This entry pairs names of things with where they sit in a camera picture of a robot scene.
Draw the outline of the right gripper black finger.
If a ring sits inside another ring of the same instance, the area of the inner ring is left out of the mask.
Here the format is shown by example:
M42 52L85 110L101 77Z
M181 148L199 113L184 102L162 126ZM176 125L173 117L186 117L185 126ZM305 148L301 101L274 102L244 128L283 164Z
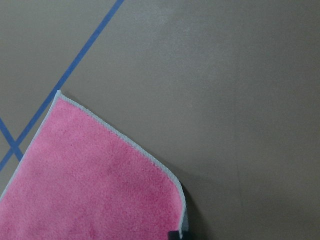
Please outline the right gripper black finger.
M190 230L187 196L183 184L172 187L167 199L167 239L192 240Z

